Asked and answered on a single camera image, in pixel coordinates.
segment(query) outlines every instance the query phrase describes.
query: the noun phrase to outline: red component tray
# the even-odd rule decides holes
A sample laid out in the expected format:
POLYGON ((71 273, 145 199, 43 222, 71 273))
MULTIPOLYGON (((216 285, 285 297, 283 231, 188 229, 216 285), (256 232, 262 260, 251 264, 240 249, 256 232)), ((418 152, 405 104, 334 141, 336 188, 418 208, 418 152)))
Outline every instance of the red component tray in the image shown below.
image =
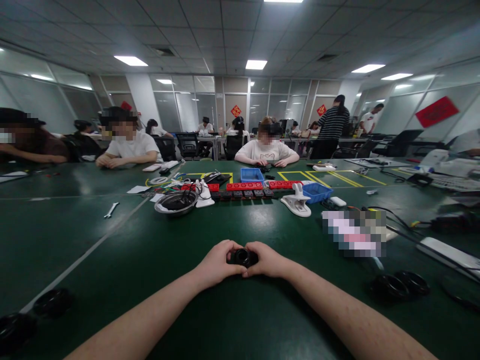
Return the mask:
POLYGON ((227 184, 227 191, 243 191, 243 190, 262 190, 264 186, 261 182, 237 182, 233 184, 227 184))
POLYGON ((269 181, 270 189, 291 189, 293 184, 301 183, 301 181, 269 181))

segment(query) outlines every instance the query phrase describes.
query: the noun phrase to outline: ceiling light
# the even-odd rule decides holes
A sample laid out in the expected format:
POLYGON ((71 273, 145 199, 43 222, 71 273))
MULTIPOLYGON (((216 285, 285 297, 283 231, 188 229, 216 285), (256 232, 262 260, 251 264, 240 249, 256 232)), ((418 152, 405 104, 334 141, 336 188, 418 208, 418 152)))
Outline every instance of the ceiling light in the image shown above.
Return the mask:
POLYGON ((114 56, 114 58, 130 66, 148 66, 146 63, 144 63, 142 60, 135 56, 114 56))
POLYGON ((369 73, 373 70, 377 70, 377 69, 380 69, 380 68, 383 68, 385 65, 380 65, 380 64, 368 64, 368 65, 365 65, 364 67, 361 67, 357 70, 353 70, 352 73, 369 73))
POLYGON ((267 64, 266 60, 248 60, 246 62, 245 69, 263 70, 266 64, 267 64))
POLYGON ((387 76, 387 77, 382 77, 382 80, 398 80, 398 79, 403 79, 403 78, 408 78, 409 76, 412 76, 413 74, 404 74, 404 73, 398 73, 395 75, 387 76))
POLYGON ((30 75, 30 76, 31 76, 32 78, 35 78, 35 79, 53 81, 53 79, 52 79, 51 77, 46 77, 46 76, 42 76, 42 75, 32 74, 32 75, 30 75))

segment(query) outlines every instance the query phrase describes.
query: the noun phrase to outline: wrench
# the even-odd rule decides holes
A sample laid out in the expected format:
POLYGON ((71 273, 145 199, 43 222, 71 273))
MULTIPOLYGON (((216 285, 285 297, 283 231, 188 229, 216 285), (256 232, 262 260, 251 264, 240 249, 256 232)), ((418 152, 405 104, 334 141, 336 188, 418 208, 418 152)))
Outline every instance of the wrench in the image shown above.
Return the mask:
POLYGON ((111 206, 110 208, 110 211, 108 212, 107 215, 104 216, 105 219, 109 219, 112 217, 112 213, 114 212, 115 208, 117 207, 117 205, 120 204, 119 202, 114 202, 113 205, 111 206))

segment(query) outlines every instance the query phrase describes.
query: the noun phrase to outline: metal bowl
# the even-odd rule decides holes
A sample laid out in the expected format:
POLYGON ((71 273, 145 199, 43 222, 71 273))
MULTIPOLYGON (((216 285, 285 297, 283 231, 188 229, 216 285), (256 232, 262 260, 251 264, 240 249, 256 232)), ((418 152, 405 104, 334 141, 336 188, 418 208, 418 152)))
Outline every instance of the metal bowl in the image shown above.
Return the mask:
POLYGON ((185 191, 186 190, 176 191, 176 192, 171 192, 169 194, 166 194, 165 196, 163 196, 161 199, 159 199, 155 203, 155 206, 154 206, 155 210, 157 212, 161 213, 161 214, 166 214, 167 216, 169 216, 171 218, 177 218, 177 217, 180 217, 182 215, 188 214, 195 207, 195 204, 197 203, 197 201, 199 199, 199 195, 195 191, 190 191, 190 192, 187 191, 186 193, 185 193, 185 191), (190 197, 191 204, 188 205, 187 207, 184 207, 183 209, 165 211, 164 209, 160 208, 160 206, 159 206, 159 205, 163 205, 163 204, 168 203, 168 202, 172 202, 172 201, 175 201, 175 200, 180 200, 181 198, 187 198, 187 197, 190 197))

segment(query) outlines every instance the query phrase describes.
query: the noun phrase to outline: red sign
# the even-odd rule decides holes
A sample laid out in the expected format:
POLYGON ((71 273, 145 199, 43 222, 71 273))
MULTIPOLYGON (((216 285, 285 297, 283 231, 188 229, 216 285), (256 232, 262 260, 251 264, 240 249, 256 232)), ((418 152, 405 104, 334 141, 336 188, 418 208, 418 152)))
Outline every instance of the red sign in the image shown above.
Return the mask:
POLYGON ((325 105, 322 105, 320 106, 316 112, 318 113, 318 116, 322 116, 325 112, 327 111, 327 108, 325 107, 325 105))
POLYGON ((233 114, 234 117, 237 117, 242 113, 242 110, 240 110, 240 108, 237 105, 235 105, 233 107, 233 109, 230 110, 230 111, 231 111, 231 113, 233 114))
POLYGON ((452 100, 444 96, 417 112, 415 116, 424 128, 428 128, 458 113, 459 110, 452 100))

